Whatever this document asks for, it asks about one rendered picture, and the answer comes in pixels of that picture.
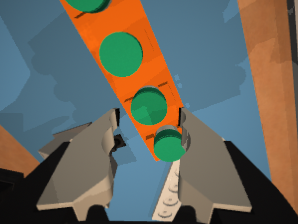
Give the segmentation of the blue bench mat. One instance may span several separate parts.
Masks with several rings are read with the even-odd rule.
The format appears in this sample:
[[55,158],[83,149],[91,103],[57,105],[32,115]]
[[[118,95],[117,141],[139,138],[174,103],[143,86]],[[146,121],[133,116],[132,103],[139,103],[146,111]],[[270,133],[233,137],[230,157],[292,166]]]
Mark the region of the blue bench mat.
[[[272,182],[237,0],[140,0],[183,106]],[[53,134],[120,109],[126,146],[109,221],[152,213],[171,162],[155,161],[59,0],[0,0],[0,125],[39,163]]]

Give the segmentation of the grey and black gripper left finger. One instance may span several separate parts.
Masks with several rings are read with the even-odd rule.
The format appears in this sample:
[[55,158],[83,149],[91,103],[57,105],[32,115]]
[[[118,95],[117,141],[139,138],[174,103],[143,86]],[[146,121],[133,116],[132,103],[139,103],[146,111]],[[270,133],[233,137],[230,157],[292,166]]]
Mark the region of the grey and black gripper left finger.
[[0,224],[85,221],[93,204],[109,208],[114,179],[110,151],[120,109],[112,108],[63,142],[0,204]]

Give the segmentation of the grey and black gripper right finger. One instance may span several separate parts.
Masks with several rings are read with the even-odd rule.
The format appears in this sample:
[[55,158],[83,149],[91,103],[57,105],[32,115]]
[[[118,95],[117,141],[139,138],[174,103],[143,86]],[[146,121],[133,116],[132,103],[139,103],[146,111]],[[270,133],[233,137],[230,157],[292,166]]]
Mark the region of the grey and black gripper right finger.
[[[185,107],[178,199],[206,224],[298,224],[298,215],[277,187],[231,142]],[[187,151],[188,150],[188,151]]]

